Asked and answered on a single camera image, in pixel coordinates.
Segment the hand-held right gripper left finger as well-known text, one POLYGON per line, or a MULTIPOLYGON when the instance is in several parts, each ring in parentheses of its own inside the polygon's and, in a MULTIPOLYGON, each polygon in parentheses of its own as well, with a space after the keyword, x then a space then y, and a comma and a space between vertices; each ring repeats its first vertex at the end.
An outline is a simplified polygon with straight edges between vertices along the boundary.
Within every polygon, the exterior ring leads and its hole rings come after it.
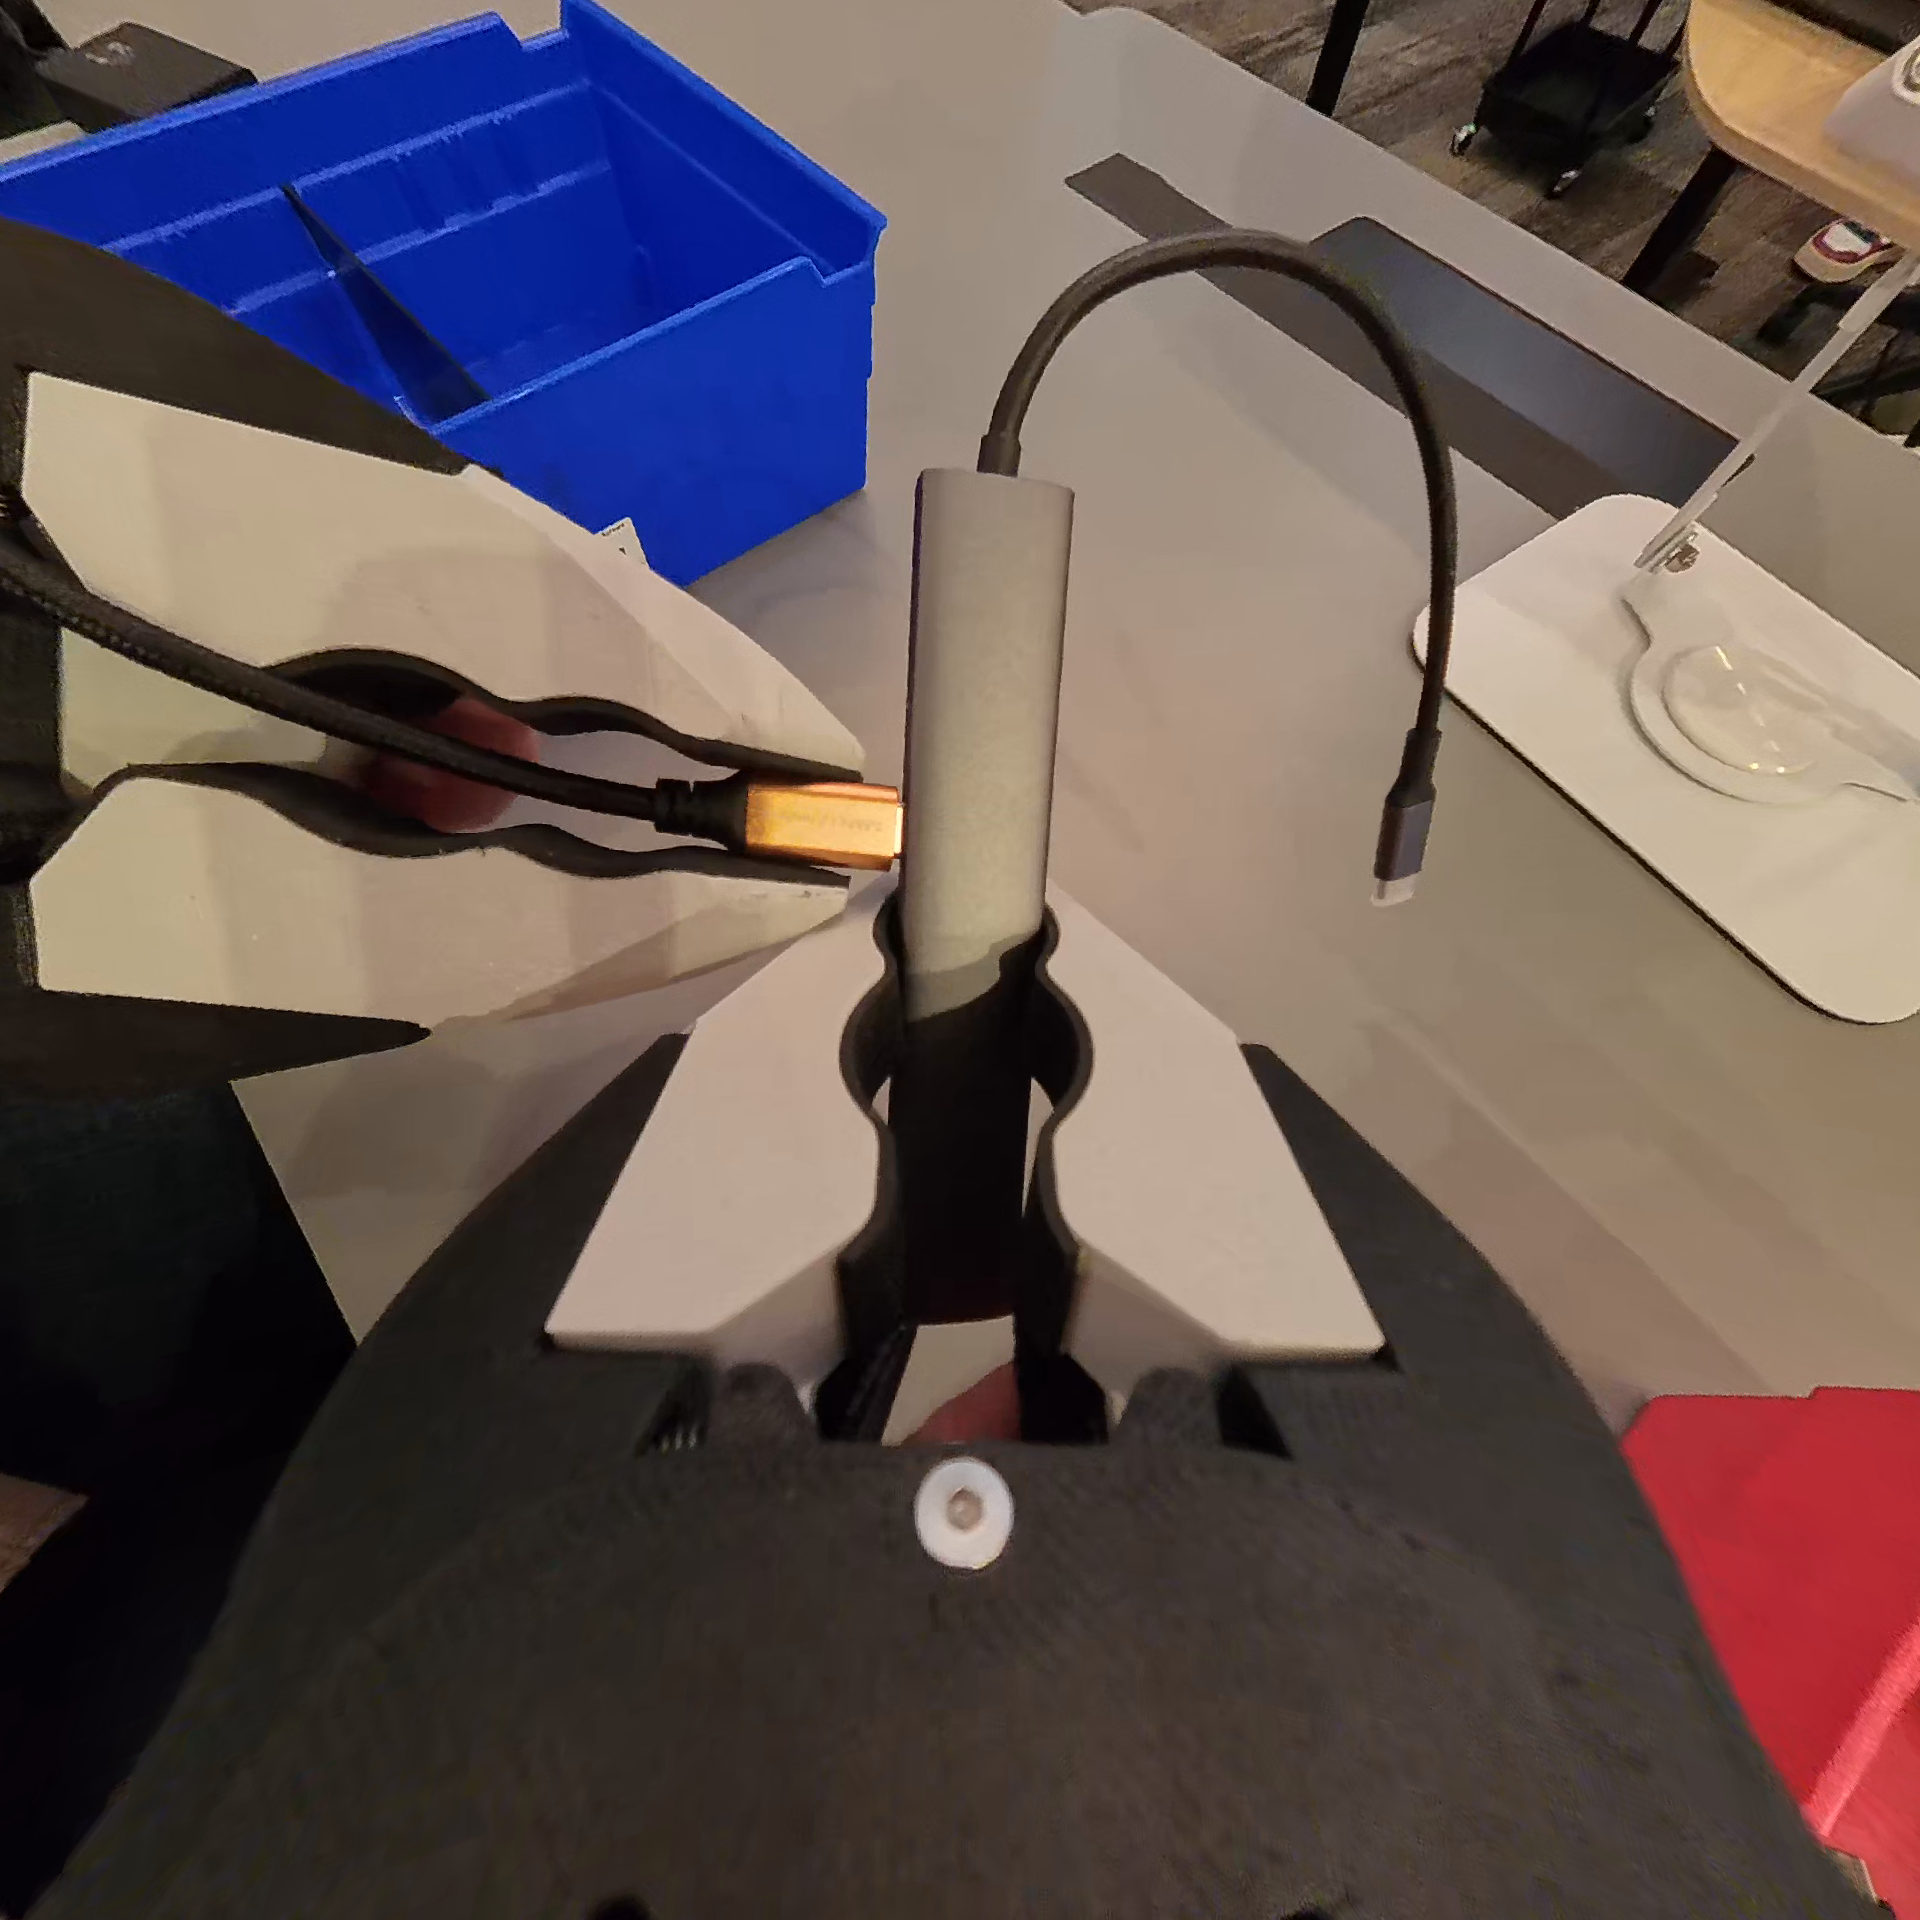
POLYGON ((840 1361, 835 1269, 879 1179, 840 1043, 883 981, 877 912, 852 902, 686 1034, 544 1321, 555 1346, 773 1366, 805 1399, 840 1361))

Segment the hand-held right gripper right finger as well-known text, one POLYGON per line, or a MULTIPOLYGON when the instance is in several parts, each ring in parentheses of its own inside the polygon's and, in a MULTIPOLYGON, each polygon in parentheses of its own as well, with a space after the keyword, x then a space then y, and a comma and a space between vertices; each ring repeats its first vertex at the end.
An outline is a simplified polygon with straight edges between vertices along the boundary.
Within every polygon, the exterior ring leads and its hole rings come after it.
POLYGON ((1233 1034, 1084 905, 1047 903, 1041 977, 1087 1046, 1047 1143, 1072 1246, 1068 1355, 1103 1390, 1376 1359, 1385 1333, 1233 1034))

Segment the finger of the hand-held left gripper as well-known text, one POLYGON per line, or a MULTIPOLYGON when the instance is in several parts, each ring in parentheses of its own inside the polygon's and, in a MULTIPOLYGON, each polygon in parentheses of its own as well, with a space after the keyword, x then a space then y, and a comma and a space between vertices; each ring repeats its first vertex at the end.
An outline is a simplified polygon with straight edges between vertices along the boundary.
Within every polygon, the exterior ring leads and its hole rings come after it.
POLYGON ((423 471, 27 376, 21 491, 80 584, 253 669, 390 656, 505 711, 651 726, 857 777, 857 739, 644 558, 467 466, 423 471))
POLYGON ((847 880, 549 824, 435 833, 294 769, 151 769, 100 790, 30 902, 51 992, 432 1032, 721 970, 835 921, 847 880))

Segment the blue plastic bin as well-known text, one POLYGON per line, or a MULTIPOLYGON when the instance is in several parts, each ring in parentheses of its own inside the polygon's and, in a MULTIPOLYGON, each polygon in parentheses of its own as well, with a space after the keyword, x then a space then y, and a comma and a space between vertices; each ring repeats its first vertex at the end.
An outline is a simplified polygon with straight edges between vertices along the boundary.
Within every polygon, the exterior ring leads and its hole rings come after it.
POLYGON ((865 482, 883 215, 599 6, 473 16, 5 169, 116 255, 686 585, 865 482), (293 184, 487 389, 421 423, 293 184))

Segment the slim dark usb hub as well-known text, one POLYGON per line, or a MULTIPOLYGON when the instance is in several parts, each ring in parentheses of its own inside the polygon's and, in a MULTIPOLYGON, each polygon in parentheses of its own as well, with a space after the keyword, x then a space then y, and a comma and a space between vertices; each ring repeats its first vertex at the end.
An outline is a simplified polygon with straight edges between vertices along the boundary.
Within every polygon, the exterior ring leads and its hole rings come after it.
POLYGON ((1259 273, 1340 312, 1371 349, 1420 453, 1428 525, 1423 680, 1376 846, 1376 902, 1411 897, 1436 800, 1455 610, 1455 481, 1416 354, 1381 301, 1271 231, 1211 229, 1100 261, 1040 317, 995 401, 973 469, 919 478, 903 739, 903 856, 893 903, 900 1051, 889 1129, 903 1207, 903 1320, 1001 1305, 1019 1349, 1064 1351, 1078 1289, 1054 1194, 1054 1147, 1023 1197, 1028 1089, 1068 1122, 1093 1041, 1045 977, 1054 773, 1064 680, 1072 491, 1021 478, 1041 378, 1100 307, 1183 275, 1259 273))

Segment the red plastic bin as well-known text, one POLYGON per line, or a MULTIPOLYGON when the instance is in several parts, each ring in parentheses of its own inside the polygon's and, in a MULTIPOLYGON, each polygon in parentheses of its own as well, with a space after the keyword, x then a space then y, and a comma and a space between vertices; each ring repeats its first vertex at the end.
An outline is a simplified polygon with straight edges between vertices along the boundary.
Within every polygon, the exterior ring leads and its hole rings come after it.
POLYGON ((1917 1915, 1917 1395, 1651 1399, 1622 1455, 1812 1837, 1917 1915))

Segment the black charger box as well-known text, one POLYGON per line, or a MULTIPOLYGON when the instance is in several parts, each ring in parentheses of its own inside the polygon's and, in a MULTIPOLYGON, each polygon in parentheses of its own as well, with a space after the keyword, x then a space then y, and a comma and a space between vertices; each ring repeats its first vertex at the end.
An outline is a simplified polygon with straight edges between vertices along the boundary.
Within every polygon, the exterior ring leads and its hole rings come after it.
POLYGON ((39 56, 32 74, 60 118, 86 133, 256 86, 251 69, 136 24, 39 56))

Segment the black bin divider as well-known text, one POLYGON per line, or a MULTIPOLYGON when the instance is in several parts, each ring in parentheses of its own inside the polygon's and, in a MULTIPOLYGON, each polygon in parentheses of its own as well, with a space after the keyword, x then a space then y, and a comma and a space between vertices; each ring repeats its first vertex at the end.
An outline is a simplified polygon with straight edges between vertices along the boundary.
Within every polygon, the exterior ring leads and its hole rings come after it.
POLYGON ((333 283, 342 291, 407 410, 424 425, 441 425, 487 405, 489 392, 395 298, 389 283, 326 227, 307 198, 293 184, 281 184, 279 192, 324 261, 333 283))

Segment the black utility cart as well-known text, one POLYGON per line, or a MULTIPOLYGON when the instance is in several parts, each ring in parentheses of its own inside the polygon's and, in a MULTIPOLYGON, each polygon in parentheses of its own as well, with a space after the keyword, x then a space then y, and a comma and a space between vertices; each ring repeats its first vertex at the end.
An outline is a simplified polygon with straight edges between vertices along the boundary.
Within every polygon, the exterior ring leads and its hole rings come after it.
POLYGON ((1543 174, 1548 201, 1564 200, 1595 158, 1636 150, 1653 131, 1678 75, 1686 14, 1653 39, 1664 3, 1644 3, 1630 30, 1600 26, 1600 3, 1545 29, 1548 3, 1529 6, 1507 59, 1488 75, 1447 153, 1463 158, 1492 141, 1543 174))

